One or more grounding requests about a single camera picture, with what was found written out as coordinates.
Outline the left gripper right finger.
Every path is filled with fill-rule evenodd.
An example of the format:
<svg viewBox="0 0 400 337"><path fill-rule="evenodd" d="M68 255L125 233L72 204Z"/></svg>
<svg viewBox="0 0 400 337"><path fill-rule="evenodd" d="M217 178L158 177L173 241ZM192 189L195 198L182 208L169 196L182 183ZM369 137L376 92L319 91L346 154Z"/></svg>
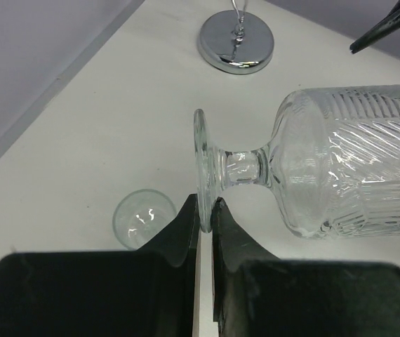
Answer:
<svg viewBox="0 0 400 337"><path fill-rule="evenodd" d="M400 267L278 258L235 221L224 199L211 225L221 336L400 336Z"/></svg>

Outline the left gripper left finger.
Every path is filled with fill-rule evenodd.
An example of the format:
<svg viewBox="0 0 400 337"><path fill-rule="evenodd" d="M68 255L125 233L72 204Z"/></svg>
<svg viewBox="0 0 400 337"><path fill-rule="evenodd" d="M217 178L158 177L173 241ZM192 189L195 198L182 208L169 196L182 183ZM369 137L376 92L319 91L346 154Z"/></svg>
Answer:
<svg viewBox="0 0 400 337"><path fill-rule="evenodd" d="M0 336L197 336L199 214L135 251L20 252L0 260Z"/></svg>

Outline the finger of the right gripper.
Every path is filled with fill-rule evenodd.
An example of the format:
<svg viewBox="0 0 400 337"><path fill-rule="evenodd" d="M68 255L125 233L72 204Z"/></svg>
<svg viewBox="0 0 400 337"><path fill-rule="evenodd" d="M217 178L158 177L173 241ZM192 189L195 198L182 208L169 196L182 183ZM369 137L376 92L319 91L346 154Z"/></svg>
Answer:
<svg viewBox="0 0 400 337"><path fill-rule="evenodd" d="M397 1L385 18L354 41L349 50L351 53L358 53L398 29L400 29L400 1Z"/></svg>

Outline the clear patterned wine glass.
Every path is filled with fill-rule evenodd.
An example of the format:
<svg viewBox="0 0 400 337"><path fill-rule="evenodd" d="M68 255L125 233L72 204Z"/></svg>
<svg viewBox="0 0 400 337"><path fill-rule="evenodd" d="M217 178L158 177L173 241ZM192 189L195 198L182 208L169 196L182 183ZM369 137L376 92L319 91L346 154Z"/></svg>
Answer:
<svg viewBox="0 0 400 337"><path fill-rule="evenodd" d="M162 231L176 215L175 204L164 193L136 190L115 208L112 228L118 242L126 250L134 251Z"/></svg>

